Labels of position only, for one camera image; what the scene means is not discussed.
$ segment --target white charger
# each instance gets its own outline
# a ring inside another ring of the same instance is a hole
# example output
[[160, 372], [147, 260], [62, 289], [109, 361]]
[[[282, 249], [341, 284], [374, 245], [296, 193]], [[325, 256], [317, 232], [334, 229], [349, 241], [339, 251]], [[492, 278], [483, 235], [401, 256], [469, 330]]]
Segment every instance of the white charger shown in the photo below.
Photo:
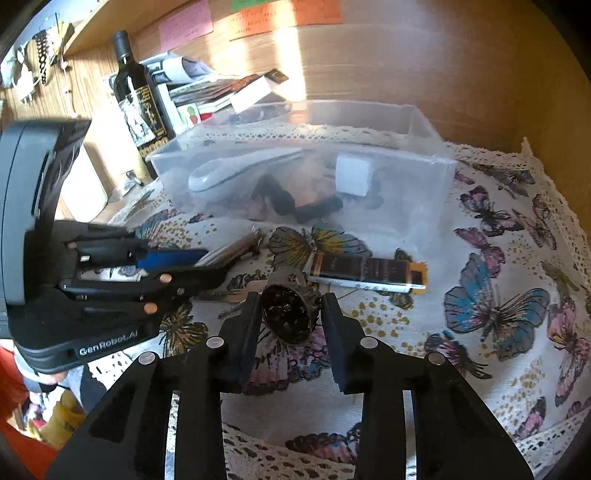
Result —
[[340, 153], [336, 160], [336, 190], [365, 197], [371, 187], [374, 168], [368, 160], [351, 153]]

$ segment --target bottle cap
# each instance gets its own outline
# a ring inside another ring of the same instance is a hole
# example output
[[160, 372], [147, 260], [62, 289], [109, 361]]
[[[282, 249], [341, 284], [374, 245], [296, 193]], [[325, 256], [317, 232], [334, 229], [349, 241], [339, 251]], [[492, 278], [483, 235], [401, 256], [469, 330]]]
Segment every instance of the bottle cap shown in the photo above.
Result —
[[119, 30], [113, 35], [113, 46], [115, 48], [117, 60], [128, 55], [133, 55], [126, 30]]

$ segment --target paper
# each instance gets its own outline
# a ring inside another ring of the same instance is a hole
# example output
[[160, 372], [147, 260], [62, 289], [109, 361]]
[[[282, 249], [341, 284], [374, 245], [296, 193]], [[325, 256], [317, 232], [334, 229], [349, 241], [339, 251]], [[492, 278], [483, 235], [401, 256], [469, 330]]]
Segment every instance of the paper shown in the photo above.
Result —
[[340, 0], [277, 0], [227, 18], [230, 40], [298, 25], [340, 24]]
[[239, 12], [248, 7], [254, 7], [255, 5], [268, 4], [275, 0], [232, 0], [232, 12]]
[[155, 83], [191, 83], [198, 77], [209, 75], [213, 70], [202, 61], [186, 57], [174, 57], [162, 62], [162, 72], [154, 72], [152, 76], [164, 75], [164, 81], [154, 79]]
[[208, 1], [201, 0], [170, 15], [160, 22], [158, 29], [162, 51], [171, 50], [211, 33], [213, 24]]

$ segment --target red cloth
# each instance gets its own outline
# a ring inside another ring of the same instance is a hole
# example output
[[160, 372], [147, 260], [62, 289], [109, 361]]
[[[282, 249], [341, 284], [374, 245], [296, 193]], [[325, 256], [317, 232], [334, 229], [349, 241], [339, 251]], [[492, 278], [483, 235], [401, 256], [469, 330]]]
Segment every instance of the red cloth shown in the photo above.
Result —
[[57, 456], [57, 451], [45, 443], [22, 435], [6, 423], [14, 409], [28, 395], [13, 353], [0, 348], [0, 433], [5, 436], [26, 469], [38, 480], [43, 480], [47, 468]]

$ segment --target transparent plastic container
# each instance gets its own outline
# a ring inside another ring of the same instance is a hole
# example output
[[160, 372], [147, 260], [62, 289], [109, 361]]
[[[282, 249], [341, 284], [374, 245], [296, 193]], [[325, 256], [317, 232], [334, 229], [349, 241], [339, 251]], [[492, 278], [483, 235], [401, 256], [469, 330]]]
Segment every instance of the transparent plastic container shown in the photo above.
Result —
[[184, 213], [383, 234], [419, 251], [453, 181], [446, 152], [415, 106], [311, 100], [219, 112], [148, 161]]

